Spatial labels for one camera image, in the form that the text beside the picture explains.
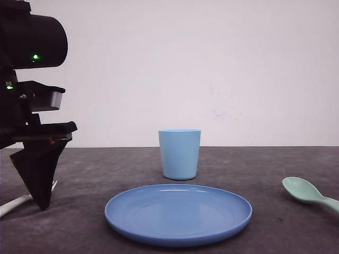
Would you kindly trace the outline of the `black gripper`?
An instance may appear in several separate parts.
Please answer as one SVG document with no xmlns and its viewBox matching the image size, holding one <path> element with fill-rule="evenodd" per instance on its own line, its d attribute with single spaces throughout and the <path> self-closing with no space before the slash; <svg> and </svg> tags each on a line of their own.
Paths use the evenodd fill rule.
<svg viewBox="0 0 339 254">
<path fill-rule="evenodd" d="M 50 206 L 58 159 L 77 130 L 75 122 L 42 124 L 31 111 L 34 92 L 65 89 L 37 81 L 18 81 L 15 70 L 1 69 L 1 148 L 22 142 L 10 159 L 40 210 Z"/>
</svg>

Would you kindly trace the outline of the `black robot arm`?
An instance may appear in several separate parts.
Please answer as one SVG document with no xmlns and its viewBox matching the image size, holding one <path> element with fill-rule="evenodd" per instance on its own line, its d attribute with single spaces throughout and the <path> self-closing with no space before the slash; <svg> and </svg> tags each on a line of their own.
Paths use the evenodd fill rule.
<svg viewBox="0 0 339 254">
<path fill-rule="evenodd" d="M 1 148 L 22 143 L 10 159 L 41 210 L 50 205 L 58 159 L 74 122 L 43 124 L 39 113 L 60 109 L 65 90 L 19 81 L 19 69 L 58 67 L 66 59 L 66 32 L 58 20 L 34 15 L 26 1 L 1 1 Z"/>
</svg>

